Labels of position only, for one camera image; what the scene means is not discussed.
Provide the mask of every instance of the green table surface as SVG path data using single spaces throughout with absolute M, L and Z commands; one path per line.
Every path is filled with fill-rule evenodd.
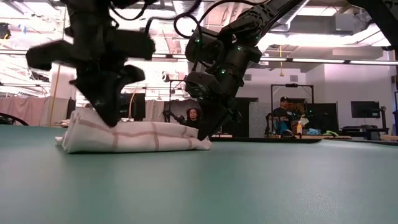
M 0 223 L 398 223 L 398 147 L 215 142 L 68 155 L 64 129 L 0 126 Z

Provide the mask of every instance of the bottle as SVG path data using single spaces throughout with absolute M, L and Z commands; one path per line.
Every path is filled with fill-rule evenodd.
M 297 134 L 303 134 L 303 123 L 299 121 L 297 124 Z

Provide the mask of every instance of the white towel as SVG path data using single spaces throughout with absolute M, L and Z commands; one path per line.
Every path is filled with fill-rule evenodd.
M 107 127 L 96 111 L 78 108 L 57 145 L 73 152 L 154 152 L 209 150 L 209 139 L 199 141 L 198 130 L 162 122 L 119 122 Z

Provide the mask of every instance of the white wall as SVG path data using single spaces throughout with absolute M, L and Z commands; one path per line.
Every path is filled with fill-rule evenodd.
M 305 84 L 305 73 L 302 73 L 300 69 L 283 69 L 284 76 L 280 76 L 280 69 L 258 69 L 252 68 L 246 71 L 246 74 L 252 75 L 252 80 L 245 82 L 244 86 L 239 89 L 237 97 L 253 97 L 259 98 L 260 102 L 270 103 L 271 102 L 271 84 L 286 84 L 291 83 L 290 76 L 298 75 L 298 84 Z M 274 101 L 278 102 L 282 96 L 290 98 L 308 98 L 311 96 L 301 88 L 280 88 L 274 94 Z
M 385 53 L 378 60 L 388 60 Z M 315 85 L 315 99 L 319 103 L 338 102 L 339 127 L 371 124 L 382 126 L 381 119 L 354 119 L 351 101 L 379 101 L 386 106 L 387 128 L 394 117 L 390 67 L 374 65 L 321 65 L 306 74 L 307 83 Z

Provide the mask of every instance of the cap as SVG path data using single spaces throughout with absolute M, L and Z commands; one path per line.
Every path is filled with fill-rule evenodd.
M 280 98 L 280 101 L 281 102 L 286 102 L 286 101 L 288 101 L 289 99 L 286 97 L 286 96 L 283 96 L 283 97 L 281 97 Z

